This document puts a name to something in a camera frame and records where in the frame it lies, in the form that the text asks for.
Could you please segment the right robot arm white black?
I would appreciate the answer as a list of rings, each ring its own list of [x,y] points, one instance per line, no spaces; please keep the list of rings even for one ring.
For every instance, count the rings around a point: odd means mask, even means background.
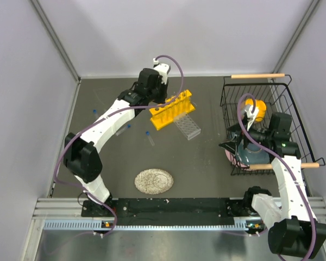
[[[220,147],[247,170],[272,170],[281,199],[281,206],[277,206],[268,190],[251,187],[244,195],[243,210],[261,217],[272,253],[302,260],[315,258],[326,240],[326,225],[318,222],[308,201],[300,149],[291,141],[292,117],[273,113],[269,126],[257,129],[257,110],[242,109],[237,116],[238,123],[228,128],[233,137]]]

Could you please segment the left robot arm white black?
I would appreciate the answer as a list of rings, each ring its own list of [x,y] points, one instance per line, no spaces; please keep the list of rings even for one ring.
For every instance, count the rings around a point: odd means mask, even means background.
[[[165,103],[169,71],[167,64],[143,69],[132,87],[122,91],[111,107],[86,131],[79,135],[69,133],[65,138],[63,163],[88,193],[99,215],[108,215],[112,211],[111,193],[101,177],[103,165],[99,153],[122,126],[150,108],[150,103]]]

